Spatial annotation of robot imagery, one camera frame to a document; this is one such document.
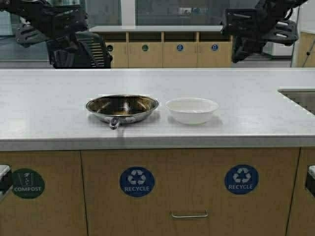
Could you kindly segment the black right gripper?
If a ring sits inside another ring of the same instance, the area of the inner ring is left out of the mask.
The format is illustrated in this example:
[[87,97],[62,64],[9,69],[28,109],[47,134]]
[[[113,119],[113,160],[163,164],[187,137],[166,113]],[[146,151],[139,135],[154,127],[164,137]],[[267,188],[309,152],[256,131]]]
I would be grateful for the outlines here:
[[260,54],[268,42],[293,45],[299,36],[292,13],[293,7],[227,8],[221,34],[233,37],[231,61]]

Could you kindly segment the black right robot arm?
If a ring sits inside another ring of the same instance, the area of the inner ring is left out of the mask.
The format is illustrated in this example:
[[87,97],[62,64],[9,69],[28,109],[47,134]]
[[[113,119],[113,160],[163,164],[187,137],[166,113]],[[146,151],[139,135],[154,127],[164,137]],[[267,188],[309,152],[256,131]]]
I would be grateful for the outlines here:
[[290,20],[293,10],[305,0],[260,0],[252,8],[224,10],[221,34],[232,36],[231,61],[238,63],[260,54],[268,42],[285,46],[298,39],[297,23]]

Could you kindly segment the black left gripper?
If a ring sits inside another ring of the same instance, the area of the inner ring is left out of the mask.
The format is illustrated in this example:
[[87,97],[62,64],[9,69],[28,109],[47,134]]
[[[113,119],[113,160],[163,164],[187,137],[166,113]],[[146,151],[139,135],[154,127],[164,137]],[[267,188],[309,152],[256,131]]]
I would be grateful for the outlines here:
[[76,33],[88,29],[87,13],[79,4],[53,6],[46,0],[2,0],[0,10],[26,21],[15,33],[23,47],[49,42],[55,50],[76,52],[81,47]]

